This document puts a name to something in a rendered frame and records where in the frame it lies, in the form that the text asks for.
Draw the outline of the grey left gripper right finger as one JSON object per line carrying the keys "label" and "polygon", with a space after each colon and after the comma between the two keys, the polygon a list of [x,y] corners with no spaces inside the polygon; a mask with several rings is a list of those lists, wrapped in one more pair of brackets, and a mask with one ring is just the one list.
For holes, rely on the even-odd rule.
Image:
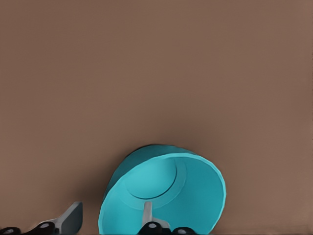
{"label": "grey left gripper right finger", "polygon": [[189,227],[178,227],[173,230],[167,221],[153,217],[152,202],[144,203],[142,227],[139,235],[195,235],[196,232]]}

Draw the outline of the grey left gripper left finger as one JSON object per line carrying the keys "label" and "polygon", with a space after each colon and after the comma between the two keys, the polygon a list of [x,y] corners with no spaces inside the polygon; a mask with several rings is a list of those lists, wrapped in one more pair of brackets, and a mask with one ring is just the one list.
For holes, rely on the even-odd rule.
{"label": "grey left gripper left finger", "polygon": [[83,224],[83,203],[74,202],[61,216],[46,220],[27,232],[18,227],[0,229],[0,235],[76,235]]}

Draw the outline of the blue bowl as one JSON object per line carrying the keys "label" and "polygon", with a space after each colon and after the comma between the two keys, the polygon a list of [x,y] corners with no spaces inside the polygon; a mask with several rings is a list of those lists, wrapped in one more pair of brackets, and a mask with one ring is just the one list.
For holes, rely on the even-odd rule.
{"label": "blue bowl", "polygon": [[102,235],[134,235],[142,227],[145,202],[170,229],[189,227],[205,235],[220,219],[226,200],[218,168],[173,145],[151,144],[130,153],[114,171],[98,218]]}

